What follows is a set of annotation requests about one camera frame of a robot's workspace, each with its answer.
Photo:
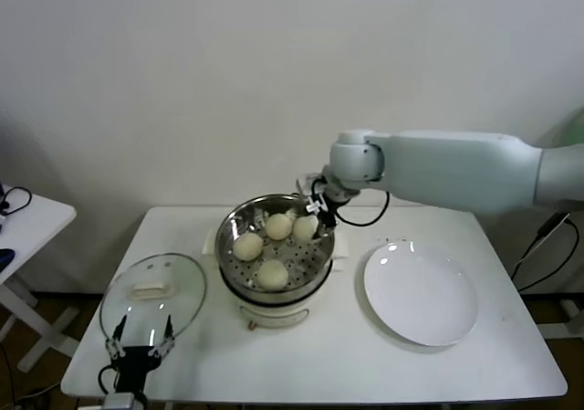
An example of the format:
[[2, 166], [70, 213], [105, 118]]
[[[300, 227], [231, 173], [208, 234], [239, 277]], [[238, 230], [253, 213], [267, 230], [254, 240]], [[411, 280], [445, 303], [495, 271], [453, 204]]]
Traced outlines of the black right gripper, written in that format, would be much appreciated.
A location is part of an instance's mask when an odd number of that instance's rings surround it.
[[334, 234], [338, 210], [352, 199], [352, 191], [337, 179], [316, 178], [313, 181], [313, 202], [318, 205], [318, 224], [314, 239], [320, 240]]

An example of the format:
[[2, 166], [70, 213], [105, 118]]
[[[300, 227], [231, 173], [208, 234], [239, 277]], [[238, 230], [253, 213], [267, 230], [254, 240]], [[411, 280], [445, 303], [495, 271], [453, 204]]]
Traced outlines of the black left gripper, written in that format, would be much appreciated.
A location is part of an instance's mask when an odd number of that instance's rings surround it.
[[162, 340], [152, 347], [131, 346], [123, 348], [121, 336], [127, 321], [124, 315], [114, 328], [113, 334], [106, 338], [106, 349], [113, 369], [118, 374], [115, 391], [143, 391], [147, 376], [161, 365], [161, 357], [166, 356], [174, 347], [175, 336], [172, 316], [168, 315], [162, 333]]

